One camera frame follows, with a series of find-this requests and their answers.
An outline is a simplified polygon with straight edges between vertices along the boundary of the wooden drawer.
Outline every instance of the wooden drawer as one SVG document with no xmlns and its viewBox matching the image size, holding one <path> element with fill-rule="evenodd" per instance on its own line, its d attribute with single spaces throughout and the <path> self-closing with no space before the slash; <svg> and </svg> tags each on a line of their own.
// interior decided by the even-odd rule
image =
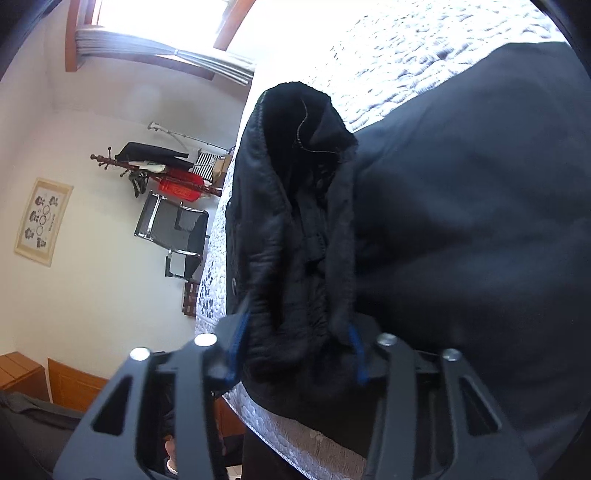
<svg viewBox="0 0 591 480">
<path fill-rule="evenodd" d="M 0 390 L 49 401 L 45 369 L 19 352 L 0 355 Z"/>
</svg>

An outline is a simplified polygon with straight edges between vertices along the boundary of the framed picture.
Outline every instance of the framed picture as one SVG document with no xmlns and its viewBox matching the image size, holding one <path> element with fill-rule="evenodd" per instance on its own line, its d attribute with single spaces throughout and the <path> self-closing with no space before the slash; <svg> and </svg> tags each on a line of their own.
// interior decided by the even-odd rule
<svg viewBox="0 0 591 480">
<path fill-rule="evenodd" d="M 61 219 L 73 187 L 37 179 L 22 215 L 14 251 L 40 264 L 51 265 Z"/>
</svg>

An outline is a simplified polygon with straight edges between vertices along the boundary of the black bag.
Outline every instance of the black bag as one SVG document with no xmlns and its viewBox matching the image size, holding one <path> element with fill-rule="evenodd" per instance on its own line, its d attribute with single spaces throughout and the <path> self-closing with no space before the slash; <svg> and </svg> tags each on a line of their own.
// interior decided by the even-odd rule
<svg viewBox="0 0 591 480">
<path fill-rule="evenodd" d="M 82 413 L 0 391 L 0 465 L 7 480 L 50 480 Z"/>
</svg>

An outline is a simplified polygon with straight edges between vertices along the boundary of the black chair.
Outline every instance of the black chair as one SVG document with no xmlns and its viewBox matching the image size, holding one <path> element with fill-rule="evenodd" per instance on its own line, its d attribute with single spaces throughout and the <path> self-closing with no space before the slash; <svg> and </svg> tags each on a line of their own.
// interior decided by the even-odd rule
<svg viewBox="0 0 591 480">
<path fill-rule="evenodd" d="M 178 204 L 150 192 L 134 235 L 168 250 L 165 276 L 191 280 L 203 261 L 205 239 L 209 238 L 206 235 L 208 219 L 209 214 L 205 210 L 189 208 L 183 202 Z M 175 253 L 185 257 L 183 275 L 170 271 Z"/>
</svg>

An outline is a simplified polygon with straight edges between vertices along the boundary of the bedspread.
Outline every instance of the bedspread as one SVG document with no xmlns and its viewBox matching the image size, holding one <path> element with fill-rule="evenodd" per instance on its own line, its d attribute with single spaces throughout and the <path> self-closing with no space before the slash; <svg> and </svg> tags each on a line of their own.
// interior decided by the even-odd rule
<svg viewBox="0 0 591 480">
<path fill-rule="evenodd" d="M 566 40 L 529 0 L 370 2 L 365 15 L 338 39 L 324 61 L 302 66 L 280 81 L 299 80 L 328 93 L 347 128 L 355 132 L 506 43 L 540 41 Z M 265 75 L 264 70 L 256 71 L 258 91 L 251 90 L 251 96 L 277 84 L 277 75 L 268 82 Z M 247 106 L 243 125 L 249 115 Z M 212 331 L 226 313 L 225 209 L 232 178 L 233 163 L 199 287 L 196 333 Z M 242 384 L 226 400 L 248 427 L 311 480 L 361 478 L 362 457 L 294 420 L 264 410 Z"/>
</svg>

